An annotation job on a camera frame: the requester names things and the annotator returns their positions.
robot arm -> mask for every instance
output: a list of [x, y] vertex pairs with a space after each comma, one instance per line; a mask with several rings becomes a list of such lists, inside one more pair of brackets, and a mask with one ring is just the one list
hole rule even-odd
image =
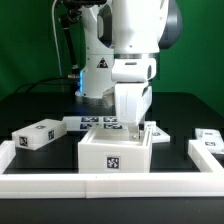
[[[159, 45], [168, 48], [181, 32], [182, 26], [176, 28], [177, 22], [172, 22], [181, 20], [177, 9], [175, 0], [113, 0], [116, 116], [119, 123], [128, 126], [132, 136], [138, 135], [138, 125], [152, 102], [150, 80], [157, 73]], [[172, 26], [169, 41], [169, 33], [164, 35], [164, 30]]]

black tabletop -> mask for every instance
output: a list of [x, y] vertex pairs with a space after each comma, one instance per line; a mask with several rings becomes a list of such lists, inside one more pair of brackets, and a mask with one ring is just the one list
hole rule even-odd
[[[78, 103], [66, 93], [13, 94], [0, 102], [0, 142], [46, 118], [112, 115], [114, 108]], [[153, 144], [150, 172], [198, 172], [187, 155], [195, 128], [224, 132], [224, 118], [186, 93], [154, 93], [146, 120], [171, 136], [170, 143]], [[17, 148], [5, 174], [75, 174], [83, 135], [69, 132], [37, 151]], [[0, 200], [0, 218], [4, 223], [223, 223], [223, 207], [224, 198], [8, 199]]]

white foam block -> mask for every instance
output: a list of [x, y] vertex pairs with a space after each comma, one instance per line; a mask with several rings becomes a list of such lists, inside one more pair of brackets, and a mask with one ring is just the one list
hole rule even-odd
[[209, 152], [224, 155], [224, 142], [218, 130], [196, 128], [195, 135]]
[[15, 142], [4, 141], [0, 145], [0, 174], [3, 174], [16, 155]]
[[131, 141], [128, 130], [92, 128], [78, 144], [79, 173], [147, 173], [152, 131]]
[[144, 123], [145, 129], [147, 127], [152, 128], [152, 143], [164, 143], [164, 142], [170, 142], [170, 136], [164, 132], [162, 129], [156, 126], [155, 121], [145, 121]]
[[16, 147], [36, 150], [67, 133], [66, 123], [45, 119], [12, 133]]

